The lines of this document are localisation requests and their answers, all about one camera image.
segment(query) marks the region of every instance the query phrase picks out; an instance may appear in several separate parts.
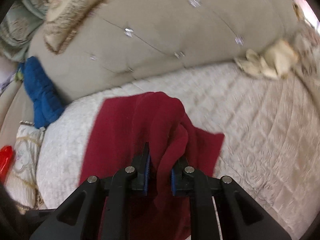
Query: crumpled cream cloth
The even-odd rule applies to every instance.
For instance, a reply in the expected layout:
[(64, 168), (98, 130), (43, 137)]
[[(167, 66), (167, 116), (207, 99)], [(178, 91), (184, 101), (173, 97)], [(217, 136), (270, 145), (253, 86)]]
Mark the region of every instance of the crumpled cream cloth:
[(236, 64), (249, 75), (272, 79), (286, 78), (291, 68), (298, 63), (299, 55), (285, 40), (278, 40), (259, 55), (252, 49), (246, 52), (247, 60), (235, 58)]

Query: white quilted blanket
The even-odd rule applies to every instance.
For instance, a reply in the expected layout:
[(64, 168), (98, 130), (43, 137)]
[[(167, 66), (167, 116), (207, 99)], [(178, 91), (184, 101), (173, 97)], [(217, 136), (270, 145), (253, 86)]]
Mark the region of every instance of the white quilted blanket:
[(226, 135), (215, 176), (230, 175), (298, 239), (320, 209), (320, 121), (294, 76), (255, 80), (236, 65), (192, 68), (81, 98), (46, 131), (37, 183), (48, 208), (76, 189), (90, 129), (105, 98), (177, 97), (193, 124)]

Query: pillow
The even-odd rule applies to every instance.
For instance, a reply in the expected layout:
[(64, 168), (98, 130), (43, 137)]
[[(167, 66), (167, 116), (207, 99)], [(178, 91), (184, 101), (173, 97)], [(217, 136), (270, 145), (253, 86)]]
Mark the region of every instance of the pillow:
[(14, 163), (5, 183), (10, 197), (30, 208), (36, 204), (36, 167), (43, 137), (41, 130), (20, 125), (14, 146)]

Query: quilted bedspread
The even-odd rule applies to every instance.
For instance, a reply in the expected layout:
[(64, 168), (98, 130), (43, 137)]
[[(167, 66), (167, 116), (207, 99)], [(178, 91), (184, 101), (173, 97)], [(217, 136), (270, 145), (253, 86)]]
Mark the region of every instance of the quilted bedspread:
[(320, 210), (320, 120), (299, 79), (255, 80), (235, 64), (184, 69), (70, 104), (44, 138), (37, 183), (48, 208), (76, 189), (87, 139), (105, 98), (163, 91), (193, 124), (226, 138), (214, 176), (229, 175), (298, 239)]

